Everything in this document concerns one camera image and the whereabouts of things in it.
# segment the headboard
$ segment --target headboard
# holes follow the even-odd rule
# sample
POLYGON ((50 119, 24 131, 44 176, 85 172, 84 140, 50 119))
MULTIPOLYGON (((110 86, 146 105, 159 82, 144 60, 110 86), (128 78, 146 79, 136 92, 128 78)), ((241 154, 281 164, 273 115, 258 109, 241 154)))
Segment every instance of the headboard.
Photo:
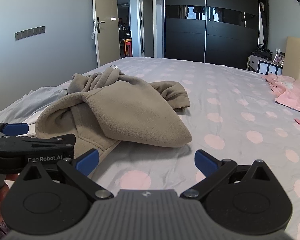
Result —
POLYGON ((300 81, 300 38, 288 37, 282 75, 300 81))

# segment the white logo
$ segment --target white logo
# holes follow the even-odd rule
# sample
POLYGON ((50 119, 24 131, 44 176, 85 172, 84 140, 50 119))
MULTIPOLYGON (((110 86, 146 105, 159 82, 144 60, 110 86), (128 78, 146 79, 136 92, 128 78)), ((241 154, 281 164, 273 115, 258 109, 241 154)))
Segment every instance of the white logo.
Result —
POLYGON ((28 162, 32 159, 36 159, 37 161, 40 161, 40 162, 48 162, 48 161, 55 161, 55 160, 61 160, 62 159, 62 155, 58 155, 57 157, 56 156, 51 156, 51 157, 39 157, 39 158, 32 158, 32 157, 29 157, 28 158, 28 162))
POLYGON ((144 197, 149 197, 151 195, 151 193, 149 191, 145 191, 145 192, 142 193, 142 195, 144 197))

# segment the beige door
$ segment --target beige door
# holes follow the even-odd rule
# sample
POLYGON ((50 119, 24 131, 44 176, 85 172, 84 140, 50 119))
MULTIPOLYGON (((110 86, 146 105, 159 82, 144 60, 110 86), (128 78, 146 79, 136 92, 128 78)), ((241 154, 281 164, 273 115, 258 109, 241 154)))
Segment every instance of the beige door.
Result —
POLYGON ((120 58, 117 0, 92 0, 98 66, 120 58))

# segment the wall socket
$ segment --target wall socket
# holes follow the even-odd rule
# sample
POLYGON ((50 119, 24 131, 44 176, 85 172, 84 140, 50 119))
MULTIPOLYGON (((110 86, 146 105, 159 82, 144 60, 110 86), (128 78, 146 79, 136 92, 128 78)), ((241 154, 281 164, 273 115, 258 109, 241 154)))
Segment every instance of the wall socket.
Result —
POLYGON ((27 38, 27 37, 38 35, 38 34, 45 33, 45 32, 46 32, 46 27, 41 26, 41 27, 36 27, 36 28, 32 28, 32 29, 28 29, 28 30, 24 30, 24 31, 15 33, 14 36, 15 36, 16 41, 18 41, 23 38, 27 38))

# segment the black sliding wardrobe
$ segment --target black sliding wardrobe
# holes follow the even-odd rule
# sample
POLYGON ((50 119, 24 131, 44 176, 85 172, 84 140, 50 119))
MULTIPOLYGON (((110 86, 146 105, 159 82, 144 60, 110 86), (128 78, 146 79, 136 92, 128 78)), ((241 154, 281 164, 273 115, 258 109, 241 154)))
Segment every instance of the black sliding wardrobe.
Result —
POLYGON ((164 0, 165 57, 245 69, 259 43, 259 0, 164 0))

